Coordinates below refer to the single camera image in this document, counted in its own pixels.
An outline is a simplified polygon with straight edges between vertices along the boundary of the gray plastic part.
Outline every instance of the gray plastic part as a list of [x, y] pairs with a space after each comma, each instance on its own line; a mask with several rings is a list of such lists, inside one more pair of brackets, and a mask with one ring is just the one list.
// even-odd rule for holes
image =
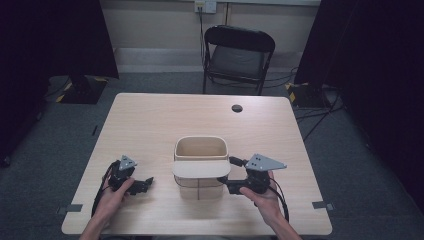
[[255, 153], [247, 162], [246, 168], [263, 172], [274, 169], [284, 169], [287, 168], [287, 165], [269, 157]]
[[81, 212], [82, 204], [69, 204], [66, 207], [59, 207], [56, 214], [65, 215], [68, 212]]
[[128, 169], [128, 168], [132, 168], [137, 166], [137, 163], [135, 163], [133, 160], [131, 160], [131, 158], [122, 155], [121, 157], [121, 163], [119, 164], [119, 171]]
[[326, 208], [327, 211], [332, 211], [334, 209], [336, 209], [334, 207], [334, 204], [332, 203], [325, 203], [324, 201], [321, 202], [312, 202], [312, 206], [314, 207], [314, 209], [319, 209], [319, 208]]

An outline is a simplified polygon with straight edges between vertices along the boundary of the black cable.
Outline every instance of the black cable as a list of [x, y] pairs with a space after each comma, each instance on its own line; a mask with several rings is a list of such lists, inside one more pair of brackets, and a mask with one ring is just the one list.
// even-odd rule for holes
[[227, 2], [227, 9], [225, 9], [225, 25], [228, 23], [228, 7], [230, 6], [230, 3]]
[[334, 106], [337, 103], [337, 100], [339, 99], [339, 96], [340, 96], [340, 91], [337, 92], [336, 100], [334, 100], [333, 104], [331, 104], [330, 110], [328, 110], [326, 113], [324, 113], [324, 115], [322, 116], [322, 118], [315, 124], [315, 126], [309, 131], [309, 133], [306, 134], [306, 136], [303, 138], [303, 142], [305, 142], [306, 139], [308, 139], [308, 137], [318, 127], [318, 125], [322, 122], [322, 120], [324, 120], [325, 117], [327, 117], [328, 115], [330, 115], [330, 113], [332, 112]]
[[273, 178], [269, 178], [269, 179], [271, 179], [275, 183], [275, 185], [277, 185], [278, 189], [280, 189], [281, 196], [283, 197], [284, 202], [286, 202], [286, 199], [284, 198], [283, 190], [281, 189], [280, 184], [278, 184], [278, 182], [275, 181], [275, 179], [273, 179]]
[[51, 92], [51, 93], [46, 93], [46, 95], [44, 95], [44, 97], [45, 97], [45, 98], [46, 98], [46, 97], [50, 97], [51, 95], [53, 95], [53, 94], [57, 93], [60, 89], [62, 89], [63, 87], [65, 87], [65, 86], [66, 86], [66, 84], [68, 83], [68, 81], [69, 81], [69, 76], [68, 76], [68, 78], [66, 79], [65, 83], [64, 83], [62, 86], [60, 86], [58, 89], [54, 90], [54, 91], [53, 91], [53, 92]]
[[281, 191], [281, 194], [279, 192], [277, 192], [277, 190], [275, 190], [274, 188], [272, 188], [271, 186], [268, 186], [268, 189], [271, 190], [271, 192], [273, 192], [275, 195], [277, 195], [277, 197], [280, 199], [281, 204], [283, 206], [283, 211], [284, 211], [284, 218], [287, 220], [287, 222], [290, 221], [290, 217], [289, 217], [289, 209], [287, 207], [287, 203], [286, 200], [284, 199], [284, 197], [281, 195], [283, 193], [283, 191]]
[[[338, 107], [338, 108], [336, 108], [336, 109], [331, 110], [331, 112], [330, 112], [330, 113], [334, 113], [334, 112], [337, 112], [337, 111], [342, 110], [342, 109], [344, 109], [344, 105], [342, 105], [342, 106], [340, 106], [340, 107]], [[327, 114], [327, 113], [328, 113], [328, 112], [324, 112], [324, 113], [317, 113], [317, 114], [313, 114], [313, 115], [307, 115], [307, 114], [309, 114], [309, 113], [311, 113], [311, 112], [314, 112], [314, 111], [312, 110], [312, 111], [310, 111], [310, 112], [308, 112], [308, 113], [304, 114], [304, 116], [302, 116], [302, 117], [297, 117], [297, 118], [296, 118], [296, 120], [303, 120], [303, 119], [305, 119], [305, 118], [310, 118], [310, 117], [318, 117], [318, 116], [322, 116], [322, 115], [324, 115], [324, 114]]]
[[199, 20], [200, 20], [200, 57], [202, 58], [202, 66], [205, 69], [205, 43], [203, 39], [203, 8], [198, 7], [197, 11], [199, 12]]
[[105, 184], [105, 182], [106, 182], [106, 179], [107, 179], [107, 177], [108, 177], [108, 175], [109, 175], [109, 171], [110, 171], [110, 169], [112, 169], [112, 167], [113, 167], [114, 165], [116, 165], [117, 163], [119, 163], [119, 160], [118, 160], [118, 161], [113, 162], [112, 164], [110, 164], [110, 166], [109, 166], [109, 167], [107, 168], [107, 170], [106, 170], [105, 175], [104, 175], [104, 176], [103, 176], [103, 178], [102, 178], [102, 184], [100, 185], [99, 190], [97, 191], [96, 198], [94, 199], [94, 203], [93, 203], [93, 208], [91, 209], [91, 216], [93, 216], [93, 215], [94, 215], [94, 213], [96, 212], [97, 205], [98, 205], [98, 204], [99, 204], [99, 202], [100, 202], [100, 198], [102, 198], [103, 191], [104, 191], [105, 189], [107, 189], [107, 188], [108, 188], [108, 187], [103, 188], [103, 185], [104, 185], [104, 184]]
[[[283, 80], [283, 79], [289, 78], [287, 81], [284, 81], [282, 83], [279, 83], [279, 84], [276, 84], [276, 85], [271, 85], [271, 86], [264, 86], [263, 88], [275, 88], [275, 87], [279, 87], [279, 86], [282, 86], [282, 85], [290, 82], [292, 77], [296, 75], [295, 73], [293, 73], [294, 69], [296, 69], [296, 68], [298, 68], [298, 67], [292, 68], [292, 70], [290, 71], [290, 74], [287, 75], [287, 76], [275, 78], [275, 79], [265, 79], [265, 82], [272, 82], [272, 81], [278, 81], [278, 80]], [[214, 83], [221, 85], [221, 86], [225, 86], [225, 87], [246, 88], [246, 89], [256, 88], [256, 87], [253, 87], [253, 86], [237, 86], [237, 85], [240, 85], [240, 84], [244, 84], [243, 82], [220, 83], [220, 82], [217, 82], [216, 79], [215, 79]]]

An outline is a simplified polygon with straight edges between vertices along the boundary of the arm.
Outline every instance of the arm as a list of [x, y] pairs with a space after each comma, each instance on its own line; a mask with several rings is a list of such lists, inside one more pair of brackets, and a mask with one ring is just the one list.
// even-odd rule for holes
[[90, 219], [83, 233], [80, 236], [80, 240], [96, 240], [99, 239], [100, 233], [104, 226], [109, 222], [113, 215], [115, 215], [121, 202], [124, 200], [125, 192], [134, 183], [134, 178], [126, 180], [122, 186], [113, 192], [107, 187], [107, 181], [105, 182], [102, 198], [100, 199], [99, 205], [97, 205], [94, 216]]
[[[270, 178], [274, 178], [272, 171], [269, 171]], [[275, 182], [271, 182], [271, 187], [276, 189]], [[264, 194], [257, 194], [249, 188], [242, 187], [240, 192], [247, 198], [255, 202], [265, 223], [272, 228], [280, 240], [301, 239], [297, 232], [286, 221], [280, 210], [278, 197], [270, 190]]]

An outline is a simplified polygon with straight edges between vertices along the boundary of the finger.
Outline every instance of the finger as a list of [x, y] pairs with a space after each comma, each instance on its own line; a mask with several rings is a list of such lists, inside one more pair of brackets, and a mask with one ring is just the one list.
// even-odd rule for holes
[[131, 187], [134, 181], [135, 181], [134, 178], [132, 177], [128, 178], [127, 180], [125, 180], [124, 183], [122, 183], [121, 187], [116, 191], [122, 194], [122, 196], [124, 196], [125, 192], [128, 190], [128, 188]]
[[[274, 179], [274, 173], [271, 170], [268, 171], [268, 175], [269, 175], [269, 178]], [[277, 184], [275, 184], [274, 181], [271, 180], [270, 186], [273, 189], [276, 189], [277, 188]]]
[[241, 187], [240, 188], [240, 193], [243, 194], [244, 196], [246, 196], [248, 199], [254, 201], [254, 202], [258, 198], [258, 196], [256, 195], [256, 193], [254, 193], [252, 190], [250, 190], [247, 187]]
[[129, 195], [129, 194], [127, 194], [127, 193], [125, 193], [125, 194], [124, 194], [124, 196], [123, 196], [123, 197], [122, 197], [122, 199], [121, 199], [121, 203], [123, 203], [123, 202], [125, 202], [125, 200], [127, 200], [128, 195]]
[[104, 183], [103, 183], [103, 188], [106, 188], [106, 187], [108, 187], [109, 186], [109, 178], [110, 178], [110, 175], [112, 174], [112, 170], [109, 170], [109, 172], [106, 174], [106, 176], [103, 176], [102, 177], [102, 180], [104, 180]]

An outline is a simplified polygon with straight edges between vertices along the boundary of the chair seat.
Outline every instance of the chair seat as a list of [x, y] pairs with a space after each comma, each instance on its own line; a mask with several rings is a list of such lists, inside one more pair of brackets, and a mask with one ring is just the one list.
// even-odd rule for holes
[[259, 80], [262, 76], [264, 56], [262, 52], [217, 46], [209, 72]]

